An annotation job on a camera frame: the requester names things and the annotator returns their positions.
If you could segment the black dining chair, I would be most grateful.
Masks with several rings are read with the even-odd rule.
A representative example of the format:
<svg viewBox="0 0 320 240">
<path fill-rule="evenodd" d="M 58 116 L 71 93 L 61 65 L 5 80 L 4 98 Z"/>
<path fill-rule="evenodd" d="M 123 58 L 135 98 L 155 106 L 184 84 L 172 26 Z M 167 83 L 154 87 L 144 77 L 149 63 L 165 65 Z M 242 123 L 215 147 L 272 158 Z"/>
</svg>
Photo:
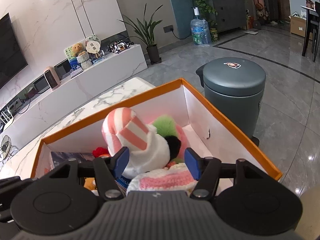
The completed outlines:
<svg viewBox="0 0 320 240">
<path fill-rule="evenodd" d="M 302 7 L 306 9 L 306 26 L 302 56 L 306 55 L 310 34 L 312 34 L 311 52 L 313 54 L 313 62 L 315 62 L 319 48 L 319 2 L 315 2 L 314 9 Z"/>
</svg>

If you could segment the dark grey drawer cabinet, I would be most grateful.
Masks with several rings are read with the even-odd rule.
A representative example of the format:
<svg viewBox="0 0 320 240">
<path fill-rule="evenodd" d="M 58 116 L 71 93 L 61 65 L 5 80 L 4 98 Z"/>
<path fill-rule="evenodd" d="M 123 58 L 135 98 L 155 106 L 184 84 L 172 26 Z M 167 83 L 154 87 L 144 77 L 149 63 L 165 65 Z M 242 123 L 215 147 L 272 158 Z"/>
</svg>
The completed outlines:
<svg viewBox="0 0 320 240">
<path fill-rule="evenodd" d="M 244 0 L 212 0 L 215 9 L 214 21 L 218 32 L 246 26 Z"/>
</svg>

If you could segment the white wifi router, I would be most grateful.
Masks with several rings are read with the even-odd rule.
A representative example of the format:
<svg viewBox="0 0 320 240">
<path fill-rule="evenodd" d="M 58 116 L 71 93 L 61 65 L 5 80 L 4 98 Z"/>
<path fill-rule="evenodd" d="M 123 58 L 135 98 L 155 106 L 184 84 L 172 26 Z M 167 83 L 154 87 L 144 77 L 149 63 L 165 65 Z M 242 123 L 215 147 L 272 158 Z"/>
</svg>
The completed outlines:
<svg viewBox="0 0 320 240">
<path fill-rule="evenodd" d="M 6 110 L 1 111 L 1 132 L 4 132 L 13 123 L 14 116 L 12 111 L 7 107 Z"/>
</svg>

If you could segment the pink peach plush toy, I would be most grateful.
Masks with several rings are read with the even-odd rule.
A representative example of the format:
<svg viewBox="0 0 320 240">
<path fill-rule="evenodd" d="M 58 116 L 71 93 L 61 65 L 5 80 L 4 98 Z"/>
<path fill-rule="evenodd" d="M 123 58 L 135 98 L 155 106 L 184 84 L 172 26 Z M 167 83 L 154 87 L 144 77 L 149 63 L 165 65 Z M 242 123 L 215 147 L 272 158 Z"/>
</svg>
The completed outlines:
<svg viewBox="0 0 320 240">
<path fill-rule="evenodd" d="M 151 123 L 167 142 L 170 151 L 170 162 L 184 162 L 184 152 L 190 147 L 184 130 L 169 115 L 161 115 Z"/>
</svg>

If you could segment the white marble tv cabinet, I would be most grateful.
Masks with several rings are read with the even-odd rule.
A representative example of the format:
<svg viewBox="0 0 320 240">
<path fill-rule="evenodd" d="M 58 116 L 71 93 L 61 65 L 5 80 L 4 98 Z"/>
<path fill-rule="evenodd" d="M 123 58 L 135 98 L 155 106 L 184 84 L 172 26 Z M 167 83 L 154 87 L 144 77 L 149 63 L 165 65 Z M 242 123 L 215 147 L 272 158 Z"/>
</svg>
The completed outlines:
<svg viewBox="0 0 320 240">
<path fill-rule="evenodd" d="M 1 137 L 9 136 L 15 146 L 22 148 L 76 108 L 146 68 L 138 44 L 119 54 L 110 53 L 77 76 L 63 79 L 57 89 L 40 94 L 22 110 L 23 114 L 14 117 Z"/>
</svg>

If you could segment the black wall television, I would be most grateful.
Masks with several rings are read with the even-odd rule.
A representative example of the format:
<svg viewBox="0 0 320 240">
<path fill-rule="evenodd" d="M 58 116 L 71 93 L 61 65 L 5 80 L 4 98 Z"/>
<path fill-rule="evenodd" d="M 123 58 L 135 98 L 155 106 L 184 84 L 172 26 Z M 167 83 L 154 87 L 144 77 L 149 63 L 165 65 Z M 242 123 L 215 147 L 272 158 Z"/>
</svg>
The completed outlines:
<svg viewBox="0 0 320 240">
<path fill-rule="evenodd" d="M 0 88 L 27 65 L 7 13 L 0 21 Z"/>
</svg>

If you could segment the brown cardboard box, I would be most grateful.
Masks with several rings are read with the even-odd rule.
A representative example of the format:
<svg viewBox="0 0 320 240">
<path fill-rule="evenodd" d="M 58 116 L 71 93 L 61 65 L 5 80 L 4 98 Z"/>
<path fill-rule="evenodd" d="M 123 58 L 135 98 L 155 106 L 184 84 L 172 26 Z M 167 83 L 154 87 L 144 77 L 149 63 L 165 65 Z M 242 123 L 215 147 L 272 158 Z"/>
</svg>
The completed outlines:
<svg viewBox="0 0 320 240">
<path fill-rule="evenodd" d="M 292 16 L 290 20 L 290 33 L 305 37 L 306 20 L 300 17 Z"/>
</svg>

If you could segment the pink space heater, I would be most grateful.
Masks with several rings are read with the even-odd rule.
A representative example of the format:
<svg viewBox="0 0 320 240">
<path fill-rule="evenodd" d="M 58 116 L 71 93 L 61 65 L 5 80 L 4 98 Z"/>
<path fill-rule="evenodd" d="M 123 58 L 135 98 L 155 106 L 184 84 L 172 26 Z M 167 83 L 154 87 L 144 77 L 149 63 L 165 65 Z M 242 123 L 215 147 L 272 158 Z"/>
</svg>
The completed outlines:
<svg viewBox="0 0 320 240">
<path fill-rule="evenodd" d="M 49 87 L 52 90 L 57 89 L 57 87 L 60 86 L 60 79 L 59 76 L 57 75 L 57 72 L 55 71 L 55 68 L 52 66 L 48 66 L 44 70 L 44 78 L 46 79 Z"/>
</svg>

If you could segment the small desk fan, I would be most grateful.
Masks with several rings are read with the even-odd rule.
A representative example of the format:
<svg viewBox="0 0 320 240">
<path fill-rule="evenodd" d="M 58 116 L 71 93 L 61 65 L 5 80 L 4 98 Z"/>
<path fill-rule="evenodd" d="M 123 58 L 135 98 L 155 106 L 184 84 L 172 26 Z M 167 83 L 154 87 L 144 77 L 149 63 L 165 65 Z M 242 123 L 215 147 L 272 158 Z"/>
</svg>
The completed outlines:
<svg viewBox="0 0 320 240">
<path fill-rule="evenodd" d="M 16 153 L 19 152 L 17 146 L 13 145 L 11 142 L 11 138 L 8 135 L 3 137 L 1 142 L 1 163 L 5 164 L 11 157 L 13 157 Z"/>
</svg>

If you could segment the panda striped plush toy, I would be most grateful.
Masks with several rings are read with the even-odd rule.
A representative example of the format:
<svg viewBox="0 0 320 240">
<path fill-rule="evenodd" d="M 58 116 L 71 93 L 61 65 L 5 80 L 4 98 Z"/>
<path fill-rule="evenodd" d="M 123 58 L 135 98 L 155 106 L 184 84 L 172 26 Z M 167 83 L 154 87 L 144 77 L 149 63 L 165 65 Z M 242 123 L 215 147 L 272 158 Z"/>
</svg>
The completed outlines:
<svg viewBox="0 0 320 240">
<path fill-rule="evenodd" d="M 101 132 L 109 154 L 114 156 L 122 147 L 130 152 L 123 176 L 132 180 L 140 174 L 166 167 L 170 151 L 166 140 L 138 114 L 127 107 L 116 108 L 106 116 Z"/>
</svg>

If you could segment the round paper fan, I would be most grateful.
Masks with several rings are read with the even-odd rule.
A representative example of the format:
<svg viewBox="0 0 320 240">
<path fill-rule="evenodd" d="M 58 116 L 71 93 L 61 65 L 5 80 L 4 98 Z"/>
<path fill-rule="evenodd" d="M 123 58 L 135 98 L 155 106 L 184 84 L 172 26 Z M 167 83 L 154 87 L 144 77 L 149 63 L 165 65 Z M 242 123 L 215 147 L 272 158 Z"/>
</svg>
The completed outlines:
<svg viewBox="0 0 320 240">
<path fill-rule="evenodd" d="M 85 38 L 84 46 L 86 51 L 90 54 L 93 54 L 97 59 L 100 57 L 100 47 L 101 41 L 96 35 L 90 35 Z"/>
</svg>

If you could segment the brown teddy bear figure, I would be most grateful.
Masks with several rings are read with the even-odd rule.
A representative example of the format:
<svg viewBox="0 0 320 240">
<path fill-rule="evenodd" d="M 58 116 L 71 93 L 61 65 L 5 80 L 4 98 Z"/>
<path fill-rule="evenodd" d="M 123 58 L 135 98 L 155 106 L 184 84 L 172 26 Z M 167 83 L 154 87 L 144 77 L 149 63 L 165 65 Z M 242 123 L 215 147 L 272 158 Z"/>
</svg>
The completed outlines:
<svg viewBox="0 0 320 240">
<path fill-rule="evenodd" d="M 76 58 L 78 66 L 82 69 L 87 69 L 92 66 L 92 61 L 89 53 L 84 48 L 82 43 L 72 45 L 72 55 Z"/>
</svg>

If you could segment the grey round trash bin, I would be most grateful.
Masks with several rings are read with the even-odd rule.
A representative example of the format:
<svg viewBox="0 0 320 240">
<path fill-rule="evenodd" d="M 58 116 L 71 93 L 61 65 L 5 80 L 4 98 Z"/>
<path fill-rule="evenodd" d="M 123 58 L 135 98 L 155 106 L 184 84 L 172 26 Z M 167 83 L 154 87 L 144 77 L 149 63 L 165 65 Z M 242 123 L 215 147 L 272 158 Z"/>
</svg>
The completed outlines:
<svg viewBox="0 0 320 240">
<path fill-rule="evenodd" d="M 239 57 L 222 57 L 196 70 L 205 98 L 256 145 L 253 134 L 260 113 L 266 73 L 257 63 Z"/>
</svg>

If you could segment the orange cardboard box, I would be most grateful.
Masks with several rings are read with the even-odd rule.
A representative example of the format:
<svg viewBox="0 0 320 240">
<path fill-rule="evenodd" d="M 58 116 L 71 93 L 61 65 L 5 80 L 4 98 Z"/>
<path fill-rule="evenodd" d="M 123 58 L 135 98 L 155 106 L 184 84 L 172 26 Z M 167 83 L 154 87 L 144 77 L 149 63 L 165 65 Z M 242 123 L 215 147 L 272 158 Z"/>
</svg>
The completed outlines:
<svg viewBox="0 0 320 240">
<path fill-rule="evenodd" d="M 97 147 L 105 147 L 101 132 L 103 120 L 119 107 L 131 108 L 147 124 L 158 116 L 171 116 L 184 130 L 191 148 L 201 157 L 215 157 L 223 163 L 246 159 L 275 181 L 282 176 L 258 146 L 185 79 L 135 95 L 44 137 L 30 176 L 40 178 L 53 168 L 52 152 L 89 153 Z"/>
</svg>

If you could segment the white pink bunny plush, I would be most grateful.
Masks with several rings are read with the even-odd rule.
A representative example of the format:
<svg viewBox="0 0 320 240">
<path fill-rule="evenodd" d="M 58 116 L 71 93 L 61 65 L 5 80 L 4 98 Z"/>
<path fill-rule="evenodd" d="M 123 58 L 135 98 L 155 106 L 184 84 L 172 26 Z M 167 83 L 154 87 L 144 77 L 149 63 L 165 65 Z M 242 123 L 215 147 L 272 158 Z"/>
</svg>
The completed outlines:
<svg viewBox="0 0 320 240">
<path fill-rule="evenodd" d="M 185 191 L 189 195 L 196 184 L 186 164 L 178 163 L 136 176 L 130 181 L 126 195 L 131 191 Z"/>
</svg>

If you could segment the red panda plush toy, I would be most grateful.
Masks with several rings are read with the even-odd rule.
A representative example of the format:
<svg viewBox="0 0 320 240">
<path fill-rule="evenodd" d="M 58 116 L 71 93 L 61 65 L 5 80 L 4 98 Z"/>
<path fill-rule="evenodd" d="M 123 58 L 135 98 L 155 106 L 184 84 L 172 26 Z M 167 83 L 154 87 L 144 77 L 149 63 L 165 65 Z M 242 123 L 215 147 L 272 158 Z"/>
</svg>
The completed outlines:
<svg viewBox="0 0 320 240">
<path fill-rule="evenodd" d="M 88 189 L 96 196 L 99 196 L 94 178 L 85 178 L 84 188 Z"/>
</svg>

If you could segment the potted green floor plant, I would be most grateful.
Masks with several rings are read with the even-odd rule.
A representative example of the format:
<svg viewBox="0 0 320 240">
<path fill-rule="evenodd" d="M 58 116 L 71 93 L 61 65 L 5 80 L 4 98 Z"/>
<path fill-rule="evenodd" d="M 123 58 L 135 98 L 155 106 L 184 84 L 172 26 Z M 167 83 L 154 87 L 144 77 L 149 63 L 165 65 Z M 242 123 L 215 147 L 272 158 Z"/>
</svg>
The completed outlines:
<svg viewBox="0 0 320 240">
<path fill-rule="evenodd" d="M 136 33 L 134 38 L 140 39 L 146 45 L 146 51 L 149 56 L 151 64 L 161 63 L 162 59 L 159 55 L 158 47 L 155 41 L 155 28 L 163 21 L 154 21 L 153 17 L 163 5 L 160 5 L 150 16 L 149 19 L 146 19 L 147 3 L 144 5 L 143 19 L 132 20 L 129 16 L 122 14 L 123 19 L 119 20 L 124 24 L 127 24 L 133 28 L 133 31 Z"/>
</svg>

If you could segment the blue water jug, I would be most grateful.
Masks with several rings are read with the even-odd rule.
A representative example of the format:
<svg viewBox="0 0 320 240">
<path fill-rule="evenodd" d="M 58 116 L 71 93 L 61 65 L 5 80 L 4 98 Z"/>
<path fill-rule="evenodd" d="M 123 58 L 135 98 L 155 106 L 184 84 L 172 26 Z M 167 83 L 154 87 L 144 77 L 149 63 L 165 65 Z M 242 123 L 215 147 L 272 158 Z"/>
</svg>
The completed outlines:
<svg viewBox="0 0 320 240">
<path fill-rule="evenodd" d="M 209 46 L 211 43 L 211 36 L 208 22 L 200 18 L 200 11 L 198 7 L 193 7 L 194 18 L 190 22 L 191 35 L 196 46 Z"/>
</svg>

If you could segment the black white toy car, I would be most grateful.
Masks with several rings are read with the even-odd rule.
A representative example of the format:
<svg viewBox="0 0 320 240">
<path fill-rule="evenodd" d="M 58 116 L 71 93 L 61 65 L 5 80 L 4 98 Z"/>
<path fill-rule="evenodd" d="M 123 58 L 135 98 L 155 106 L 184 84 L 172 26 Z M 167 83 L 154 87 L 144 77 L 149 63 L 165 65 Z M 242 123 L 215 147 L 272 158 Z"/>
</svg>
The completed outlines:
<svg viewBox="0 0 320 240">
<path fill-rule="evenodd" d="M 134 45 L 134 43 L 132 41 L 126 42 L 123 40 L 116 40 L 111 42 L 108 46 L 107 46 L 107 51 L 111 52 L 111 53 L 116 53 L 119 54 L 124 50 L 127 50 L 130 48 L 130 46 Z"/>
</svg>

